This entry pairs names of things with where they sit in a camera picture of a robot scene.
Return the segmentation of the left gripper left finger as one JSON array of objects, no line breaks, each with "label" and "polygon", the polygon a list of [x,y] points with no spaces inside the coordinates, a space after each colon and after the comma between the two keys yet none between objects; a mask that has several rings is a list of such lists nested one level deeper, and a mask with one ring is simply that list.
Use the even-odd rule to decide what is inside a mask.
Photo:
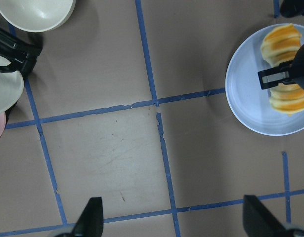
[{"label": "left gripper left finger", "polygon": [[103,226],[102,198],[92,197],[76,222],[72,235],[74,237],[101,237]]}]

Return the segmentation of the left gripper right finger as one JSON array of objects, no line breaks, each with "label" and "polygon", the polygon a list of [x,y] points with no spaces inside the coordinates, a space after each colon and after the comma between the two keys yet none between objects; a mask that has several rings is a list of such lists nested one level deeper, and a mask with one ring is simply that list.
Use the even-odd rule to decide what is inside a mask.
[{"label": "left gripper right finger", "polygon": [[290,232],[255,195],[244,195],[242,222],[249,237],[289,237]]}]

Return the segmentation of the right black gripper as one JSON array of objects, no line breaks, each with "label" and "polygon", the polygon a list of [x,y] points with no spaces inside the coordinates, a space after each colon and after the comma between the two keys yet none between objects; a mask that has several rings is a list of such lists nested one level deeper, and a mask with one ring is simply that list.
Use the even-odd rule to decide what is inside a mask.
[{"label": "right black gripper", "polygon": [[261,89],[298,84],[304,90],[304,44],[297,51],[293,61],[280,63],[276,67],[258,72]]}]

